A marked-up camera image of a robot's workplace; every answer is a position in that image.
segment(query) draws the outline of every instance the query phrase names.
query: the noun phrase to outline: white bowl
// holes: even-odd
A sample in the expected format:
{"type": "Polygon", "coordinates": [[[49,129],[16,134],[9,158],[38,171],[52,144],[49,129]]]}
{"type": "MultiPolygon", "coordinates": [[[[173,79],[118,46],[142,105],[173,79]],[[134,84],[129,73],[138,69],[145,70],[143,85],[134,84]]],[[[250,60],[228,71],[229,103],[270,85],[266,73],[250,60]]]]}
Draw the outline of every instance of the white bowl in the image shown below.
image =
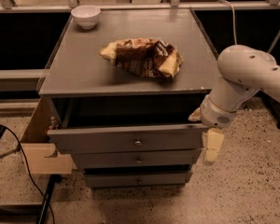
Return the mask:
{"type": "Polygon", "coordinates": [[[91,5],[78,6],[71,11],[74,22],[84,29],[93,28],[99,21],[100,13],[101,9],[99,7],[91,5]]]}

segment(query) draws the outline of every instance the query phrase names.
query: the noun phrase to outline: drawer front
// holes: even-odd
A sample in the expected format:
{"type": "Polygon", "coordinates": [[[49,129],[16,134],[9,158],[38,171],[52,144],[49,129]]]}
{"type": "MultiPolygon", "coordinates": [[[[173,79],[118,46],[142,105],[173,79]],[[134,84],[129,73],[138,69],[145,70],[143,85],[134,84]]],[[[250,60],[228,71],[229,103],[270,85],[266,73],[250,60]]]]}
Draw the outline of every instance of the drawer front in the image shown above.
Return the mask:
{"type": "Polygon", "coordinates": [[[84,175],[89,188],[128,187],[146,185],[186,184],[192,175],[188,170],[183,173],[159,173],[140,175],[84,175]]]}
{"type": "Polygon", "coordinates": [[[201,149],[155,152],[73,154],[78,169],[194,164],[201,149]]]}
{"type": "Polygon", "coordinates": [[[190,149],[202,146],[202,124],[63,129],[48,132],[61,153],[190,149]]]}

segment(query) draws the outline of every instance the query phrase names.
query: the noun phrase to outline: floor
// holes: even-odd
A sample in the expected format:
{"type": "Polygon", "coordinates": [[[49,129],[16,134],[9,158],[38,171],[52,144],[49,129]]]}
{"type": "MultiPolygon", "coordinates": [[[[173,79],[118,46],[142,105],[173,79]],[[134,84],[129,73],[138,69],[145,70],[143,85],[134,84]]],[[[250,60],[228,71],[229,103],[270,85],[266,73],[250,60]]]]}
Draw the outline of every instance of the floor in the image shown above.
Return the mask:
{"type": "MultiPolygon", "coordinates": [[[[55,186],[55,222],[280,224],[280,130],[260,98],[246,104],[224,131],[217,162],[204,166],[200,157],[187,185],[89,189],[75,170],[55,186]]],[[[32,111],[33,105],[1,106],[0,123],[21,137],[32,111]]],[[[14,138],[5,132],[0,153],[14,146],[14,138]]],[[[48,176],[34,178],[46,188],[48,176]]],[[[41,196],[25,173],[20,153],[0,160],[0,204],[39,202],[41,196]]],[[[0,223],[11,222],[1,218],[0,223]]],[[[50,212],[46,223],[52,223],[50,212]]]]}

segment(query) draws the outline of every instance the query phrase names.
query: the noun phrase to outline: drawer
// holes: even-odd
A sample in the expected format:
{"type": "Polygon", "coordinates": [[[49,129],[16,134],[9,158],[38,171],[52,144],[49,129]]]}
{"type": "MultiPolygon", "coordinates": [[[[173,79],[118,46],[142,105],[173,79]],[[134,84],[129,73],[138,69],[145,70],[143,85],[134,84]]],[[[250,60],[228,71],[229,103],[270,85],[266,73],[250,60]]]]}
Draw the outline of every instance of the drawer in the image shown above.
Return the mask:
{"type": "Polygon", "coordinates": [[[89,188],[129,187],[147,185],[186,184],[192,176],[191,170],[133,172],[84,175],[85,183],[89,188]]]}
{"type": "Polygon", "coordinates": [[[193,149],[202,146],[202,124],[51,130],[61,153],[105,153],[193,149]]]}
{"type": "Polygon", "coordinates": [[[78,169],[194,164],[202,150],[73,154],[78,169]]]}

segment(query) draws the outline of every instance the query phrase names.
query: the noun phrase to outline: cabinet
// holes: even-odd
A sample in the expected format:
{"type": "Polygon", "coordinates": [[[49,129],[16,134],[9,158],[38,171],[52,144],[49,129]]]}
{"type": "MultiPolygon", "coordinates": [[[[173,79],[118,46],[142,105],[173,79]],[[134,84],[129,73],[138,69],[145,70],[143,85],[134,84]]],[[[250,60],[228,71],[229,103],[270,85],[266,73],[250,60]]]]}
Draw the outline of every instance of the cabinet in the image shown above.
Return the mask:
{"type": "Polygon", "coordinates": [[[39,91],[91,188],[185,184],[202,152],[201,123],[188,116],[211,90],[217,63],[188,9],[103,10],[85,31],[70,21],[39,91]],[[175,79],[135,77],[98,55],[123,38],[157,37],[184,57],[175,79]]]}

